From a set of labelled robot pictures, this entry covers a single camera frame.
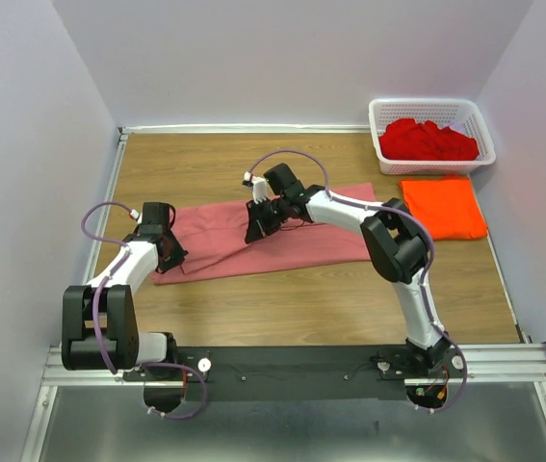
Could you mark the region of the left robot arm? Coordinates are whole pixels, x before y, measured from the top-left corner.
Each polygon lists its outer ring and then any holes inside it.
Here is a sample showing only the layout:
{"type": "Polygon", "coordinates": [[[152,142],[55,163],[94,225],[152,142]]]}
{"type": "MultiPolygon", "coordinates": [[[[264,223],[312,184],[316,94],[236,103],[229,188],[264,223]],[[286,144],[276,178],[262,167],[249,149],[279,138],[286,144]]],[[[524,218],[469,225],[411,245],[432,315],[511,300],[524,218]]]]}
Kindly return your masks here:
{"type": "Polygon", "coordinates": [[[140,211],[120,202],[93,206],[81,230],[97,242],[116,244],[112,262],[84,285],[63,295],[62,362],[69,371],[107,370],[113,374],[144,366],[158,380],[177,371],[178,352],[168,332],[140,332],[134,294],[152,272],[163,274],[182,265],[188,251],[172,232],[176,210],[165,202],[145,202],[140,211]],[[87,220],[99,208],[117,206],[136,222],[121,240],[93,234],[87,220]]]}

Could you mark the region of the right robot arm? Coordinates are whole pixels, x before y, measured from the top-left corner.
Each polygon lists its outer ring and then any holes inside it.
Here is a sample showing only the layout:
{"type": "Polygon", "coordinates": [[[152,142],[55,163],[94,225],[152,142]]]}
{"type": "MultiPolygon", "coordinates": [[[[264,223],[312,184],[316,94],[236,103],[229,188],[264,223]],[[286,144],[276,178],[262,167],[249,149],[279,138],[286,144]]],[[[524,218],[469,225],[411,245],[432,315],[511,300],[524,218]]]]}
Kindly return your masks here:
{"type": "Polygon", "coordinates": [[[326,186],[304,187],[285,163],[262,177],[247,171],[247,244],[281,229],[289,219],[328,224],[360,236],[377,274],[394,286],[406,326],[407,365],[427,377],[439,370],[452,345],[429,288],[434,244],[426,228],[402,201],[369,202],[332,192],[326,186]]]}

